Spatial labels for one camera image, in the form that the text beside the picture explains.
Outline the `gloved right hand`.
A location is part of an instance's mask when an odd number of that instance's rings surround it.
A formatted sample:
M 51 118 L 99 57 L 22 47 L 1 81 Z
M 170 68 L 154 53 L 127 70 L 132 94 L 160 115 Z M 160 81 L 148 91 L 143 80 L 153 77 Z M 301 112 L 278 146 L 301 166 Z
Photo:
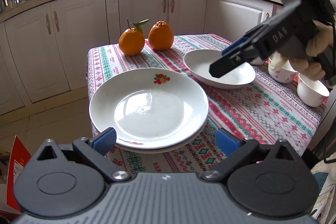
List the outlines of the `gloved right hand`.
M 306 47 L 306 54 L 309 57 L 317 57 L 322 53 L 328 46 L 333 45 L 333 28 L 332 26 L 327 26 L 319 21 L 314 21 L 318 32 L 314 38 L 312 38 Z M 282 66 L 289 61 L 291 67 L 306 76 L 307 78 L 316 81 L 321 80 L 325 76 L 325 71 L 322 69 L 321 64 L 317 62 L 309 62 L 305 59 L 291 59 L 282 55 L 281 53 L 276 53 L 274 57 L 271 58 L 271 69 L 273 71 L 279 71 Z

